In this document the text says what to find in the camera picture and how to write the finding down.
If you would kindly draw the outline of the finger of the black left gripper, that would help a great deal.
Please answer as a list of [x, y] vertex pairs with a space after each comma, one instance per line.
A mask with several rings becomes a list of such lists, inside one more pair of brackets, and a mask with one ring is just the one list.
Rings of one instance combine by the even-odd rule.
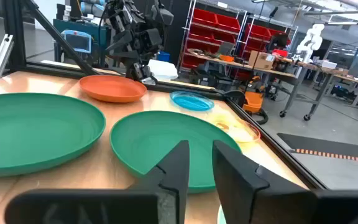
[[139, 59], [139, 54], [137, 53], [137, 51], [129, 51], [129, 52], [113, 52], [112, 54], [109, 54], [110, 57], [112, 58], [118, 58], [118, 59], [129, 59], [129, 58], [134, 58], [134, 59]]
[[131, 31], [125, 30], [123, 32], [116, 34], [112, 39], [113, 39], [112, 44], [106, 48], [107, 52], [129, 44], [132, 41], [132, 34]]

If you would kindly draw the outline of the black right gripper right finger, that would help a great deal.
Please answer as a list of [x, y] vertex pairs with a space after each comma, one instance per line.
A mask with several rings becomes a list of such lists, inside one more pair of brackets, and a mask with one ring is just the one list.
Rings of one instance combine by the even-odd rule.
[[358, 224], [358, 190], [306, 190], [218, 140], [213, 173], [227, 224]]

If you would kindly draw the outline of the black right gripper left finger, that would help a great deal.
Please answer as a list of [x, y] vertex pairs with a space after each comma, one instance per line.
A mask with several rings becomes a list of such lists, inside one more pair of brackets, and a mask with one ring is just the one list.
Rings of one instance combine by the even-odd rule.
[[180, 141], [126, 189], [34, 189], [15, 196], [6, 224], [184, 224], [190, 169]]

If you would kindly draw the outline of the orange plastic plate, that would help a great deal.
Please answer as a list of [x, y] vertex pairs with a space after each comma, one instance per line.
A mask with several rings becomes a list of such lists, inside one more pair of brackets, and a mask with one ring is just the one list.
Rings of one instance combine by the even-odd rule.
[[88, 96], [112, 103], [135, 102], [147, 93], [142, 83], [113, 75], [90, 75], [81, 78], [79, 84]]

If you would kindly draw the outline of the small green plastic plate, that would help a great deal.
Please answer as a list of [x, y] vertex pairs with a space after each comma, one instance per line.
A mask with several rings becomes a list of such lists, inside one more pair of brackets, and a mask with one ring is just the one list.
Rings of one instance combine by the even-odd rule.
[[241, 152], [238, 144], [215, 125], [187, 114], [171, 111], [143, 111], [115, 123], [110, 143], [117, 158], [134, 175], [141, 177], [180, 141], [190, 147], [188, 192], [198, 194], [215, 189], [212, 164], [213, 141], [220, 140]]

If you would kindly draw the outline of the clear yellow plastic plate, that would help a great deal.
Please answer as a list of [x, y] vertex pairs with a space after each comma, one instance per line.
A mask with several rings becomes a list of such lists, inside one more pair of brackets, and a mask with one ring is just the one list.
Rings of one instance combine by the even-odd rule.
[[260, 139], [260, 132], [255, 126], [229, 114], [213, 113], [208, 116], [207, 120], [237, 143], [255, 142]]

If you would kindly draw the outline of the large green plastic plate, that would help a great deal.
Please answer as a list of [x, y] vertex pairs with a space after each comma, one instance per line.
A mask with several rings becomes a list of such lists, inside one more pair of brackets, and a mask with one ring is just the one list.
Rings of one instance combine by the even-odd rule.
[[89, 151], [106, 127], [103, 113], [77, 98], [0, 94], [0, 177], [59, 166]]

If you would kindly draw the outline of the white plastic bag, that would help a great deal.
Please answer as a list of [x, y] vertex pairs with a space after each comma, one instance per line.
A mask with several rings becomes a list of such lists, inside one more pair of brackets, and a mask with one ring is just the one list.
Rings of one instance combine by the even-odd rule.
[[178, 71], [174, 64], [160, 60], [149, 60], [150, 71], [158, 81], [174, 80], [178, 78]]

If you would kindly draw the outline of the pale plastic plate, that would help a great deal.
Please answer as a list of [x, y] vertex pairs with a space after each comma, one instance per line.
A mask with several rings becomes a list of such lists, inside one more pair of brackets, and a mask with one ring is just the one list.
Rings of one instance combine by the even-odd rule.
[[227, 224], [222, 205], [220, 205], [218, 209], [217, 224]]

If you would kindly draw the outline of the blue-framed monitor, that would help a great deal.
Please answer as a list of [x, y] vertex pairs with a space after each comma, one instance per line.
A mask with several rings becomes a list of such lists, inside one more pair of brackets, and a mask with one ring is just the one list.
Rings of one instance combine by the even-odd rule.
[[63, 38], [74, 48], [74, 51], [80, 53], [91, 53], [92, 37], [77, 30], [64, 30], [62, 32]]

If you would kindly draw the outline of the metal rack with red bins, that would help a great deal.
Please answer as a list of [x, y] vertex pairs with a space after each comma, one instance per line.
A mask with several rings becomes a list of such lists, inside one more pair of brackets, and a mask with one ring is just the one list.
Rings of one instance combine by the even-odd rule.
[[249, 12], [222, 2], [212, 0], [190, 0], [181, 49], [177, 63], [180, 73], [190, 72], [192, 68], [203, 63], [190, 53], [191, 47], [217, 52], [224, 42], [233, 44], [235, 52], [241, 43]]
[[298, 26], [256, 14], [248, 15], [242, 25], [236, 54], [241, 56], [245, 62], [248, 62], [252, 51], [271, 54], [273, 46], [270, 42], [276, 34], [287, 35], [285, 50], [289, 51], [297, 32]]

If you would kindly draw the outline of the clear blue plastic plate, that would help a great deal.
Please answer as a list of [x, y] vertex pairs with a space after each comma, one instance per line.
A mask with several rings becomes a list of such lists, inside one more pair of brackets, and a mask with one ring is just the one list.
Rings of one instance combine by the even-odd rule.
[[170, 93], [170, 99], [176, 105], [192, 111], [208, 111], [214, 108], [214, 102], [209, 98], [188, 91], [174, 91]]

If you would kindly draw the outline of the black hazard-striped floor mat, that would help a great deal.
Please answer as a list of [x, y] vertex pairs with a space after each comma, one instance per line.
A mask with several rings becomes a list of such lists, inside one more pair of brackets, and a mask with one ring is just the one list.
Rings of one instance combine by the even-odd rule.
[[358, 145], [278, 133], [294, 153], [358, 161]]

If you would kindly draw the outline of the wooden workbench with grey legs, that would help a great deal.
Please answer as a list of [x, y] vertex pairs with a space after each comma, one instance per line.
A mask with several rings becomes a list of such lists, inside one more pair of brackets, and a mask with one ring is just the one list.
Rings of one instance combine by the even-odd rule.
[[322, 73], [324, 73], [326, 75], [326, 79], [323, 82], [323, 85], [321, 86], [319, 93], [317, 95], [317, 97], [314, 100], [307, 100], [307, 99], [303, 99], [303, 98], [299, 98], [297, 97], [298, 94], [298, 90], [301, 86], [302, 81], [304, 80], [304, 75], [301, 75], [301, 65], [303, 63], [299, 62], [297, 63], [297, 70], [296, 73], [299, 73], [299, 75], [294, 75], [292, 73], [285, 73], [285, 72], [279, 72], [276, 70], [266, 70], [266, 69], [262, 69], [262, 68], [253, 68], [252, 66], [248, 65], [248, 64], [243, 64], [243, 63], [237, 63], [237, 62], [228, 62], [225, 60], [221, 60], [220, 58], [212, 58], [209, 56], [205, 56], [203, 54], [199, 54], [199, 50], [198, 49], [188, 49], [187, 52], [197, 58], [200, 59], [204, 59], [207, 60], [209, 62], [214, 62], [214, 63], [218, 63], [221, 65], [226, 65], [229, 67], [233, 67], [233, 68], [237, 68], [237, 69], [241, 69], [241, 70], [255, 70], [261, 73], [265, 73], [266, 74], [266, 78], [269, 78], [269, 76], [274, 76], [274, 75], [278, 75], [278, 79], [289, 83], [290, 85], [293, 85], [293, 89], [292, 91], [287, 91], [283, 88], [279, 88], [278, 86], [276, 86], [276, 88], [286, 94], [288, 94], [290, 97], [283, 109], [283, 111], [280, 112], [280, 116], [283, 118], [285, 117], [286, 113], [289, 111], [289, 109], [291, 108], [292, 104], [294, 101], [302, 101], [305, 103], [310, 103], [312, 104], [312, 107], [310, 109], [310, 112], [306, 115], [304, 115], [303, 119], [305, 121], [309, 121], [311, 119], [311, 117], [314, 115], [314, 113], [316, 112], [318, 106], [321, 103], [321, 100], [323, 99], [326, 90], [329, 88], [329, 84], [331, 83], [331, 81], [334, 78], [334, 74], [332, 72], [329, 71], [329, 69], [323, 69]]
[[290, 60], [290, 63], [292, 65], [297, 65], [299, 67], [303, 67], [309, 70], [316, 70], [317, 72], [321, 72], [321, 73], [325, 73], [326, 74], [326, 79], [324, 81], [328, 81], [328, 86], [327, 87], [321, 87], [321, 90], [324, 91], [324, 94], [326, 96], [328, 96], [332, 89], [336, 86], [336, 85], [340, 85], [341, 83], [339, 82], [339, 80], [347, 80], [349, 82], [352, 83], [351, 87], [350, 87], [350, 91], [354, 91], [356, 97], [354, 98], [351, 106], [352, 107], [356, 107], [358, 104], [358, 79], [355, 77], [351, 77], [348, 74], [345, 74], [343, 71], [339, 71], [339, 70], [335, 70], [335, 69], [331, 69], [331, 68], [324, 68], [321, 67], [317, 64], [313, 64], [313, 63], [304, 63], [301, 62], [299, 60]]

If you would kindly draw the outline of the silver aluminium extrusion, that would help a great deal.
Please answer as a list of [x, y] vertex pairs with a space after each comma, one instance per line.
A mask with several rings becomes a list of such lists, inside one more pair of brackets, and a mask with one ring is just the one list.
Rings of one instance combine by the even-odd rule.
[[13, 46], [14, 46], [14, 36], [5, 34], [0, 44], [0, 78], [7, 65]]

